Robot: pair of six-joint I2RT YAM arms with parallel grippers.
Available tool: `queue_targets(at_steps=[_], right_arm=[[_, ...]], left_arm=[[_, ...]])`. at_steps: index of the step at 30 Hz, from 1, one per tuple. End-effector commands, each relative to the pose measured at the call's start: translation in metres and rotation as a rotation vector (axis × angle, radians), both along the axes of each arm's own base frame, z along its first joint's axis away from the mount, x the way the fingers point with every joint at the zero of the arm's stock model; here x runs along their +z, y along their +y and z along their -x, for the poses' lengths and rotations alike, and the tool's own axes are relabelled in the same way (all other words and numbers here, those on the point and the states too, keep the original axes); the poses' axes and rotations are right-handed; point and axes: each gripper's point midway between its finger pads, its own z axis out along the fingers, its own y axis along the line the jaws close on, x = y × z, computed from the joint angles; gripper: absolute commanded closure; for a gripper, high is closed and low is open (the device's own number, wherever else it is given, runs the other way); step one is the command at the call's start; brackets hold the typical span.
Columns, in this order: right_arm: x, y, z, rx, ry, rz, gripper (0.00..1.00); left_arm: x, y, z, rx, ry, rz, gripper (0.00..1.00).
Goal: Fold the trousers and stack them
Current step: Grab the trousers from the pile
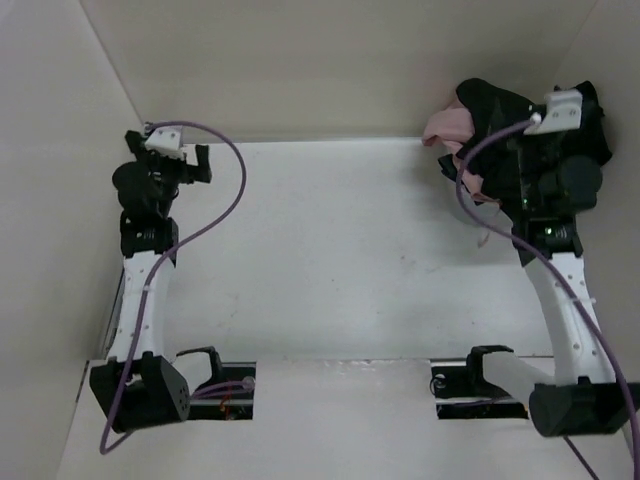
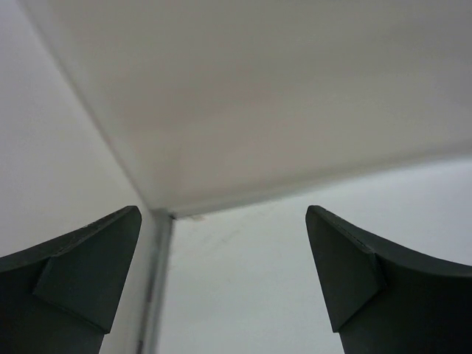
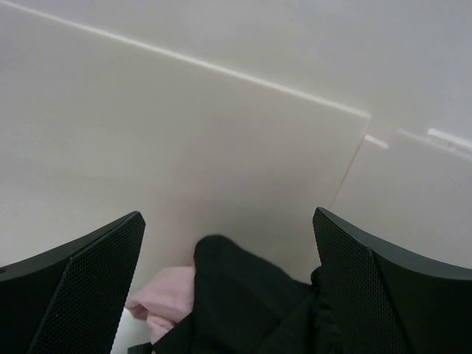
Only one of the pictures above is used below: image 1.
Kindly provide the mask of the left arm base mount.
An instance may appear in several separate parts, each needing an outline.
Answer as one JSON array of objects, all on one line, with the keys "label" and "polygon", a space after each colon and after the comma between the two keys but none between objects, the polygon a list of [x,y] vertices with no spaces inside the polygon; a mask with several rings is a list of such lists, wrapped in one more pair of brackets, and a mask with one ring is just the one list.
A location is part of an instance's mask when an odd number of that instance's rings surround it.
[{"label": "left arm base mount", "polygon": [[256,363],[223,362],[212,346],[179,352],[172,364],[189,391],[189,421],[252,420]]}]

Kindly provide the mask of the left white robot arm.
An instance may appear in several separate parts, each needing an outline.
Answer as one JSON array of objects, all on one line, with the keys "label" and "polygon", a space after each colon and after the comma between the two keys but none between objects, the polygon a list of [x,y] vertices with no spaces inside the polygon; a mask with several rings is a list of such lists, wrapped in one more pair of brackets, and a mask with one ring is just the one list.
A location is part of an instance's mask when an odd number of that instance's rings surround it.
[{"label": "left white robot arm", "polygon": [[197,147],[196,164],[188,164],[178,126],[129,131],[125,141],[134,158],[112,176],[122,207],[121,308],[107,361],[92,368],[89,378],[107,418],[106,431],[118,434],[187,420],[195,392],[214,398],[225,377],[212,347],[187,350],[175,359],[164,349],[179,241],[170,209],[181,185],[211,181],[208,150]]}]

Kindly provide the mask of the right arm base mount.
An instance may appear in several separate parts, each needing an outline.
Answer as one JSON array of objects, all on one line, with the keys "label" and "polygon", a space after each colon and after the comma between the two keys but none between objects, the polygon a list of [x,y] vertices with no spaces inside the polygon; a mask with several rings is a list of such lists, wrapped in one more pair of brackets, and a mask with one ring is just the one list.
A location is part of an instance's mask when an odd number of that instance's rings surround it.
[{"label": "right arm base mount", "polygon": [[513,350],[502,345],[475,346],[465,358],[432,359],[429,390],[439,420],[529,418],[527,408],[483,377],[481,360],[489,353]]}]

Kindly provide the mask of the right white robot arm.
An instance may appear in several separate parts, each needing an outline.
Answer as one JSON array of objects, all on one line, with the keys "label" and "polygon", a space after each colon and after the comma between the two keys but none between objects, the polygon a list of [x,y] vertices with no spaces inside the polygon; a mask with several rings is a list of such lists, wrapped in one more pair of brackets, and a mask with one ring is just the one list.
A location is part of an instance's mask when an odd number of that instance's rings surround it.
[{"label": "right white robot arm", "polygon": [[636,429],[639,385],[625,379],[596,320],[585,279],[578,213],[594,207],[602,183],[598,162],[561,146],[565,134],[535,135],[525,122],[474,146],[507,168],[504,232],[539,300],[551,341],[553,374],[521,360],[504,345],[476,346],[464,384],[483,396],[501,391],[527,407],[543,437],[612,435]]}]

